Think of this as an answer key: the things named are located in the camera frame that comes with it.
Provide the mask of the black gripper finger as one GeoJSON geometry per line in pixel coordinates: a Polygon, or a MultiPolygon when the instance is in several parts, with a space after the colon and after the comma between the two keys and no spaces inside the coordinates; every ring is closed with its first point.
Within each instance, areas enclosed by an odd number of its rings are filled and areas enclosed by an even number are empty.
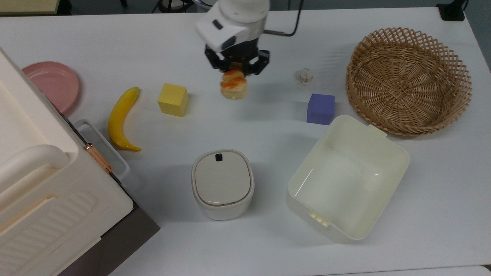
{"type": "Polygon", "coordinates": [[[245,75],[259,75],[270,62],[270,51],[260,49],[256,54],[247,58],[245,75]]]}
{"type": "Polygon", "coordinates": [[[227,72],[230,70],[230,60],[226,54],[216,53],[209,46],[205,46],[204,49],[205,57],[207,57],[212,68],[219,70],[221,72],[227,72]]]}

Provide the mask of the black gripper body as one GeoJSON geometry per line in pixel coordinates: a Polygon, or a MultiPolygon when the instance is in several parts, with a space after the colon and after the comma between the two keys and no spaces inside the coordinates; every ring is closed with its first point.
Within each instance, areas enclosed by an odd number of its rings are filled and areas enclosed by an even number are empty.
{"type": "Polygon", "coordinates": [[[259,38],[238,42],[238,38],[230,37],[226,39],[220,46],[220,53],[226,54],[230,62],[247,61],[247,58],[256,54],[259,50],[257,45],[259,38]]]}

